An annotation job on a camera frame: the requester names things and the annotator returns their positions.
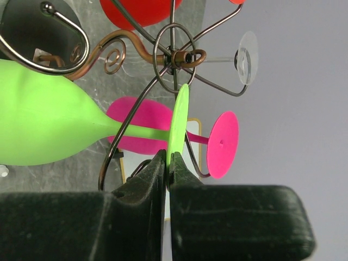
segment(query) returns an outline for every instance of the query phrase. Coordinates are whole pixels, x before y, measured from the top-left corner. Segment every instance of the green disc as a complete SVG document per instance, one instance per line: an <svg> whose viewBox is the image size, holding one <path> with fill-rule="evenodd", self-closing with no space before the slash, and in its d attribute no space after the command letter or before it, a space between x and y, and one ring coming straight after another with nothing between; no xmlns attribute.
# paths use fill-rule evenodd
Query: green disc
<svg viewBox="0 0 348 261"><path fill-rule="evenodd" d="M169 130L167 168L169 168L171 155L174 152L183 153L187 118L189 113L189 86L184 84L175 102L172 122Z"/></svg>

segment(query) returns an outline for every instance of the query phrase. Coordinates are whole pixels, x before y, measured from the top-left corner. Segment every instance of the wire spiral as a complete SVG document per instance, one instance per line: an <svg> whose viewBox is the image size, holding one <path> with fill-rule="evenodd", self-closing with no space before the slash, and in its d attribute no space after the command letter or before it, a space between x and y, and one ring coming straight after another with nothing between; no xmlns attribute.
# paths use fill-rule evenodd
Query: wire spiral
<svg viewBox="0 0 348 261"><path fill-rule="evenodd" d="M119 69L122 67L122 64L123 64L123 62L125 61L125 58L126 58L126 49L127 49L127 47L125 45L125 42L120 40L120 39L116 39L115 42L121 43L121 45L122 45L122 52L120 52L120 50L118 48L114 48L114 49L112 49L108 53L108 55L107 55L107 57L105 59L105 62L104 62L104 71L107 74L114 74L114 73L118 72ZM116 53L116 57L115 57L115 59L110 61L110 57L114 53ZM113 67L117 63L118 63L118 65L113 70L109 70L109 68Z"/></svg>

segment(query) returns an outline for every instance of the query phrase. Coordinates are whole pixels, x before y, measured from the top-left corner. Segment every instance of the pink disc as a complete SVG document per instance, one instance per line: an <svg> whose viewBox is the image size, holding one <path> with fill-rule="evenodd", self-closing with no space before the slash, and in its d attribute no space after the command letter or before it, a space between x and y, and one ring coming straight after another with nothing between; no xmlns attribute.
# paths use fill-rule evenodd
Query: pink disc
<svg viewBox="0 0 348 261"><path fill-rule="evenodd" d="M220 115L210 133L207 166L213 178L222 178L231 167L238 147L239 126L236 115L227 111Z"/></svg>

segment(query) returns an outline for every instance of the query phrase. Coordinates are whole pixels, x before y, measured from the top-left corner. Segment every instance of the gray background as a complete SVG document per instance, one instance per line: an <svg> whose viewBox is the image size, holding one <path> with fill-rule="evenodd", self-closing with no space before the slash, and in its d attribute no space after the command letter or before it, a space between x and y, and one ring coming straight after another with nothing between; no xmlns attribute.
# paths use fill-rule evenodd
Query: gray background
<svg viewBox="0 0 348 261"><path fill-rule="evenodd" d="M203 27L233 8L207 1ZM240 122L240 143L229 174L214 184L283 184L302 198L318 240L311 260L348 260L348 2L247 0L241 13L200 48L233 55L243 34L259 41L259 71L240 98L196 81L190 116L209 135L226 110ZM240 90L233 64L203 64L198 72Z"/></svg>

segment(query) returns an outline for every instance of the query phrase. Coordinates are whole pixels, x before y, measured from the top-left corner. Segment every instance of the rubber wine glass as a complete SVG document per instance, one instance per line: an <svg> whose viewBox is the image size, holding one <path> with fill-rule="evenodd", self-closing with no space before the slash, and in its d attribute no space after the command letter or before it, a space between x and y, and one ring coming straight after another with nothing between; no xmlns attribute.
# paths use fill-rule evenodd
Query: rubber wine glass
<svg viewBox="0 0 348 261"><path fill-rule="evenodd" d="M107 115L116 121L123 121L136 101L135 97L125 96L113 102ZM131 124L168 130L172 111L165 105L151 100L144 100L136 111ZM235 114L231 111L223 113L216 121L209 138L188 132L190 141L208 145L207 165L214 178L223 177L232 165L238 147L239 126ZM138 154L153 155L166 149L167 143L161 140L122 137L119 148Z"/></svg>
<svg viewBox="0 0 348 261"><path fill-rule="evenodd" d="M10 60L0 60L0 97L4 165L40 165L67 158L115 135L121 126L65 77L37 73ZM126 135L166 140L169 151L182 152L188 100L189 87L183 85L169 131L129 126Z"/></svg>

